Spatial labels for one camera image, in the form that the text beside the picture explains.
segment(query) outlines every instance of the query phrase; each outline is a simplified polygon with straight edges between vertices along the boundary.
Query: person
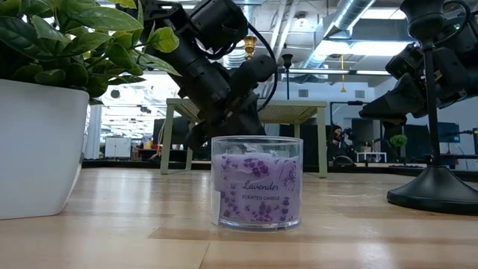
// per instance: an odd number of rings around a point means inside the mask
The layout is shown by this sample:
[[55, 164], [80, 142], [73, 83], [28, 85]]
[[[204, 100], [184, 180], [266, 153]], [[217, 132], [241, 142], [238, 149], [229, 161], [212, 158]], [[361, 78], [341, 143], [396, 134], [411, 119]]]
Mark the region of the person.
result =
[[340, 126], [333, 126], [331, 139], [327, 145], [327, 158], [333, 161], [338, 156], [347, 156], [347, 144], [344, 142], [344, 133]]

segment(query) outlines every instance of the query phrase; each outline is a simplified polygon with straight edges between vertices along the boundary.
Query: plant leaf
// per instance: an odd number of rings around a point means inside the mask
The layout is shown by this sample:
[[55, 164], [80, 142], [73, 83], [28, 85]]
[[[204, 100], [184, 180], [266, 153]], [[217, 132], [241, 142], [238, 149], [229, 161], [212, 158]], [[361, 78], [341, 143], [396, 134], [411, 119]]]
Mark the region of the plant leaf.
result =
[[119, 4], [120, 7], [136, 9], [134, 0], [108, 0], [111, 3]]
[[80, 26], [71, 30], [68, 30], [68, 34], [72, 34], [74, 36], [79, 36], [80, 34], [88, 34], [89, 31], [84, 26]]
[[151, 68], [154, 68], [154, 69], [158, 69], [160, 71], [166, 71], [168, 72], [169, 74], [173, 74], [173, 75], [177, 75], [177, 76], [181, 76], [178, 71], [176, 71], [174, 69], [173, 66], [171, 66], [169, 63], [167, 63], [166, 61], [163, 61], [161, 60], [160, 58], [157, 58], [155, 56], [152, 56], [152, 55], [148, 55], [148, 54], [145, 54], [145, 53], [142, 53], [140, 52], [140, 55], [142, 58], [144, 58], [148, 63], [151, 63], [151, 64], [147, 64], [146, 66], [147, 67], [151, 67]]
[[74, 19], [85, 26], [108, 31], [134, 31], [143, 26], [132, 16], [110, 7], [92, 7], [76, 14]]
[[65, 13], [68, 17], [82, 12], [91, 7], [95, 7], [95, 0], [60, 0], [58, 1], [58, 10]]
[[[143, 4], [141, 4], [141, 1], [138, 1], [138, 6], [137, 6], [137, 21], [141, 24], [144, 25], [144, 14], [143, 14]], [[134, 46], [137, 44], [137, 42], [141, 38], [141, 34], [143, 33], [143, 29], [139, 29], [136, 31], [133, 31], [133, 43], [131, 46]]]
[[88, 72], [82, 64], [71, 64], [66, 71], [68, 85], [84, 86], [88, 82]]
[[137, 64], [133, 63], [133, 68], [128, 70], [128, 73], [132, 75], [144, 75], [143, 70]]
[[118, 43], [112, 43], [109, 45], [106, 50], [106, 56], [108, 56], [110, 61], [119, 67], [125, 69], [133, 68], [133, 62], [131, 61], [128, 52]]
[[67, 33], [68, 31], [71, 31], [72, 29], [81, 27], [79, 22], [75, 22], [71, 20], [65, 13], [57, 11], [57, 19], [58, 19], [58, 24], [60, 25], [60, 32], [62, 33]]
[[47, 61], [53, 58], [37, 39], [35, 28], [21, 19], [0, 16], [0, 41], [33, 59]]
[[101, 75], [92, 75], [88, 80], [87, 91], [91, 98], [98, 98], [105, 94], [108, 89], [108, 77]]
[[72, 42], [68, 37], [64, 34], [57, 31], [53, 28], [50, 24], [48, 24], [44, 19], [40, 18], [39, 16], [33, 15], [31, 18], [31, 22], [35, 26], [37, 30], [38, 37], [46, 38], [50, 40], [57, 40], [61, 42], [70, 43]]
[[0, 16], [16, 16], [21, 9], [21, 0], [0, 1]]
[[77, 36], [62, 52], [62, 55], [82, 55], [92, 51], [111, 39], [107, 34], [87, 33]]
[[155, 28], [156, 28], [156, 21], [152, 21], [152, 28], [151, 28], [151, 31], [149, 32], [148, 40], [146, 41], [146, 45], [149, 43], [149, 41], [152, 39], [152, 36], [155, 34]]
[[48, 0], [22, 0], [22, 13], [29, 16], [40, 15], [50, 9]]
[[37, 64], [29, 64], [20, 67], [12, 76], [14, 81], [23, 81], [28, 83], [35, 83], [35, 75], [43, 71], [43, 67]]
[[49, 71], [39, 72], [35, 75], [35, 81], [38, 84], [49, 86], [61, 86], [65, 81], [65, 71], [61, 69], [54, 69]]
[[131, 83], [138, 83], [138, 82], [142, 82], [146, 80], [144, 78], [140, 78], [135, 75], [122, 75], [120, 78], [122, 79], [116, 78], [110, 81], [110, 85], [121, 85], [121, 84], [124, 84], [125, 81], [126, 83], [131, 84]]
[[98, 100], [98, 99], [94, 99], [94, 98], [90, 98], [89, 104], [90, 105], [104, 105], [102, 100]]
[[117, 38], [115, 38], [113, 42], [120, 44], [125, 49], [130, 49], [133, 45], [133, 34], [121, 34]]
[[171, 27], [163, 27], [156, 30], [151, 39], [146, 43], [160, 52], [170, 53], [179, 46], [179, 38], [174, 34]]

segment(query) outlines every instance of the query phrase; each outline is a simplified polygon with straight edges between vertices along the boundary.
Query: white planter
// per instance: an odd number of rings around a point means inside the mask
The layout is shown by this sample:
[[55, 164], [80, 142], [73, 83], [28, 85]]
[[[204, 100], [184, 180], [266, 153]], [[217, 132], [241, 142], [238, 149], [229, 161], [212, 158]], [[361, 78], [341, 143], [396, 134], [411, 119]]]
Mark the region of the white planter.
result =
[[0, 80], [0, 220], [60, 213], [81, 169], [88, 94]]

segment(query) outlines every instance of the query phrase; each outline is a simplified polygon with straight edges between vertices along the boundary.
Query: ceiling light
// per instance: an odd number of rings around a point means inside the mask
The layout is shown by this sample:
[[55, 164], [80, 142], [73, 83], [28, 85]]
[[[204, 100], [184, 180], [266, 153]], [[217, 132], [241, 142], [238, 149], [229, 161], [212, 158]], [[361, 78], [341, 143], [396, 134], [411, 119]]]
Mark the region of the ceiling light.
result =
[[[164, 6], [162, 7], [163, 9], [171, 9], [171, 6]], [[183, 4], [182, 8], [184, 9], [193, 9], [194, 5], [193, 4]]]
[[406, 19], [399, 8], [369, 8], [361, 19]]
[[346, 75], [349, 70], [336, 70], [336, 69], [289, 69], [290, 74], [325, 74], [325, 75]]
[[353, 55], [367, 56], [395, 56], [401, 53], [408, 45], [407, 42], [373, 42], [364, 41], [354, 43], [351, 47]]

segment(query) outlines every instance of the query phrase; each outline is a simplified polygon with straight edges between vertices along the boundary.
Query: table leg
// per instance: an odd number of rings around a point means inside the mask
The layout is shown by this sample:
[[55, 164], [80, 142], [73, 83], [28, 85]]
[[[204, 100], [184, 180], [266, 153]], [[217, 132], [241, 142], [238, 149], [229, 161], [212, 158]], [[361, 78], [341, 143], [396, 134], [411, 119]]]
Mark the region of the table leg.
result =
[[295, 138], [300, 138], [300, 124], [299, 123], [294, 124], [294, 137]]
[[170, 165], [171, 137], [173, 136], [174, 105], [167, 105], [166, 121], [164, 122], [163, 149], [161, 151], [161, 175], [168, 174]]
[[327, 137], [326, 137], [326, 109], [317, 108], [317, 139], [319, 143], [319, 177], [327, 177]]
[[[191, 130], [196, 123], [190, 122], [189, 123], [189, 130]], [[187, 157], [186, 157], [186, 171], [191, 170], [191, 165], [193, 163], [193, 150], [187, 148]]]

